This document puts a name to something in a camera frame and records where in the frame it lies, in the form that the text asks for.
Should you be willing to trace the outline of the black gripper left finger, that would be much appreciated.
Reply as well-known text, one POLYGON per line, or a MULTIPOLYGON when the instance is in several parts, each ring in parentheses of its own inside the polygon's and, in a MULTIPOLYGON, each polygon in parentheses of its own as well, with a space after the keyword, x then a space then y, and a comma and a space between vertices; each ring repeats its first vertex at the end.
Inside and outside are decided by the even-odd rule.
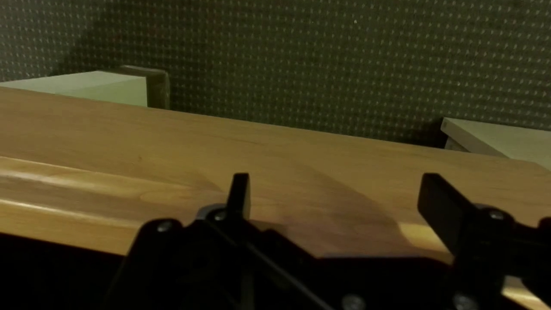
POLYGON ((227 199, 180 223, 141 225, 101 310, 332 310, 318 265, 273 230, 249 222, 249 175, 227 199))

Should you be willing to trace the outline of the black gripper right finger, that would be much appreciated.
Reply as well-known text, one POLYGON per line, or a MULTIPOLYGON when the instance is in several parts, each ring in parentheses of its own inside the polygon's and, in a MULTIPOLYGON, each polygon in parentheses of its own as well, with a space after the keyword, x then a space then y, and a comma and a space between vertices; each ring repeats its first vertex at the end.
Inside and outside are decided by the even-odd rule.
POLYGON ((418 213, 452 254, 440 284, 446 310, 525 310, 502 294, 518 277, 544 304, 551 302, 549 218, 520 223, 511 213, 477 204, 440 173, 421 175, 418 213))

